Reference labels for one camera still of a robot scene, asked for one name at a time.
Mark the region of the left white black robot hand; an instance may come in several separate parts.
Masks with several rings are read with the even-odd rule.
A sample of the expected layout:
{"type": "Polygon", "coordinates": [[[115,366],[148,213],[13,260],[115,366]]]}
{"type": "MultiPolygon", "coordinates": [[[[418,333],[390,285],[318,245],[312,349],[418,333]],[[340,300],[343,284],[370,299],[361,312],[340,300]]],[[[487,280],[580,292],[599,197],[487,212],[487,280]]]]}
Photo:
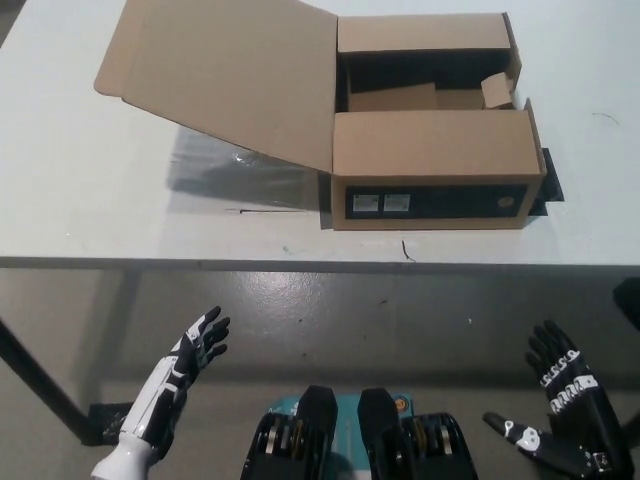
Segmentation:
{"type": "Polygon", "coordinates": [[[211,361],[227,350],[230,319],[216,306],[201,315],[157,362],[121,427],[147,444],[157,458],[169,451],[188,390],[211,361]]]}

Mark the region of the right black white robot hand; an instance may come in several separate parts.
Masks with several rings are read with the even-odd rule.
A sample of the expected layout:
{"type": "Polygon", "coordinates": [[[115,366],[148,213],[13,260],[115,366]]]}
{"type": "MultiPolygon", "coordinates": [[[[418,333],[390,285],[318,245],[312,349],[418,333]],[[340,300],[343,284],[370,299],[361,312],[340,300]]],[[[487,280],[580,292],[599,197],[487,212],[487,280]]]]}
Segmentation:
{"type": "Polygon", "coordinates": [[[585,356],[552,320],[534,328],[525,360],[551,412],[544,431],[495,412],[483,421],[522,455],[569,479],[632,479],[624,429],[585,356]]]}

